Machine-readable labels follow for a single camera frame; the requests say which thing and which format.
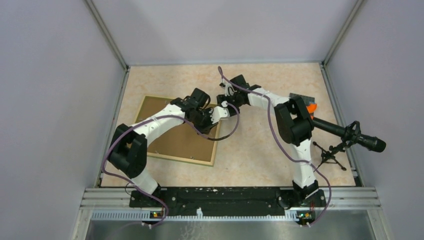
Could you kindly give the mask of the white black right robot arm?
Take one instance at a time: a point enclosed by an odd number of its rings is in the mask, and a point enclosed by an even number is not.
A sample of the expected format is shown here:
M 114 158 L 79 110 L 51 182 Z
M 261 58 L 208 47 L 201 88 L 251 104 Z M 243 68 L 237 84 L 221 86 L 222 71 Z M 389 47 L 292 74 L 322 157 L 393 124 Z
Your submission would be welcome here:
M 220 86 L 225 92 L 219 100 L 236 107 L 258 107 L 267 111 L 268 119 L 275 117 L 277 130 L 270 130 L 277 145 L 292 162 L 293 200 L 299 206 L 318 206 L 324 196 L 311 165 L 314 127 L 303 99 L 300 96 L 279 96 L 259 85 L 249 85 L 243 75 L 231 80 L 222 76 Z

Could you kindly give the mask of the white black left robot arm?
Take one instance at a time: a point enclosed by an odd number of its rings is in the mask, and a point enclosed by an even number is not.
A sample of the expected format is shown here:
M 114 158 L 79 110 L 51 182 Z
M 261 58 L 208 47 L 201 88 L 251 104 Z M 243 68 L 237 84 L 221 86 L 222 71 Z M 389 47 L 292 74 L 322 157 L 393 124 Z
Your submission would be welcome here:
M 148 147 L 157 138 L 184 123 L 191 124 L 202 135 L 229 117 L 225 106 L 205 108 L 209 96 L 195 88 L 191 95 L 170 101 L 162 110 L 133 125 L 121 124 L 115 130 L 106 160 L 125 178 L 142 190 L 141 200 L 149 207 L 160 202 L 159 184 L 146 169 Z

